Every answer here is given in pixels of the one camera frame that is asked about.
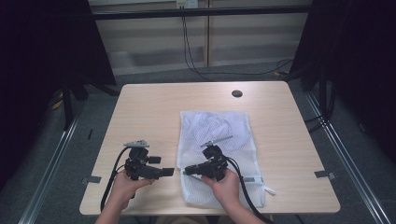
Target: hand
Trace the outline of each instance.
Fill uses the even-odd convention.
[[[239,177],[230,169],[225,170],[225,176],[219,182],[202,175],[201,179],[213,189],[216,199],[225,206],[240,205],[239,202]]]
[[[236,224],[263,223],[239,202],[239,177],[236,173],[230,169],[225,170],[225,176],[219,182],[204,175],[201,178],[213,189],[216,199]]]
[[[132,180],[128,177],[126,171],[122,170],[114,178],[113,188],[108,200],[118,203],[121,209],[125,209],[138,189],[151,185],[154,181],[154,179]]]
[[[118,223],[121,211],[128,206],[129,200],[131,200],[136,191],[153,182],[153,179],[132,180],[128,177],[125,170],[120,171],[114,177],[113,188],[108,196],[105,208],[95,223]]]

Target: aluminum rail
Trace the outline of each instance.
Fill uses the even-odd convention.
[[[339,4],[327,6],[284,6],[284,7],[212,7],[212,8],[183,8],[162,9],[144,11],[103,11],[92,14],[57,15],[54,17],[69,20],[124,20],[124,19],[147,19],[147,18],[170,18],[170,17],[199,17],[199,16],[231,16],[231,15],[257,15],[257,14],[286,14],[307,13],[312,11],[324,11],[340,7]]]

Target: floor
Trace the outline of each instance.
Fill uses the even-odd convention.
[[[273,72],[275,63],[246,64],[200,68],[201,74],[189,69],[116,77],[117,87],[126,83],[255,81],[279,80]],[[204,74],[220,72],[232,74]],[[289,82],[303,119],[312,119],[318,88],[304,92],[300,80]],[[85,102],[73,101],[77,118],[70,132],[63,132],[64,111],[48,109],[40,133],[19,171],[0,193],[0,223],[93,223],[96,217],[83,216],[79,204],[85,192],[81,183],[90,175],[111,119],[117,97],[87,87],[90,97]],[[307,122],[307,130],[319,120]],[[332,141],[333,128],[340,142]],[[374,138],[360,129],[358,119],[347,105],[335,98],[331,125],[311,133],[312,140],[326,171],[334,172],[332,186],[341,204],[336,214],[300,214],[304,223],[391,223],[396,221],[396,164],[382,154]],[[155,217],[123,217],[120,223],[150,223]],[[294,215],[274,215],[275,223],[301,223]]]

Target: person's left hand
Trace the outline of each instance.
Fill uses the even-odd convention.
[[[125,209],[138,189],[151,185],[154,181],[154,179],[132,180],[126,174],[126,170],[122,170],[114,178],[108,200],[120,203],[120,208]]]

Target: wall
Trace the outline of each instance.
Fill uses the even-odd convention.
[[[115,1],[130,1],[115,4]],[[311,1],[200,0],[199,7],[309,5]],[[176,1],[91,0],[92,11],[176,8]],[[186,18],[196,67],[293,58],[306,13]],[[187,68],[181,18],[98,21],[114,75]]]

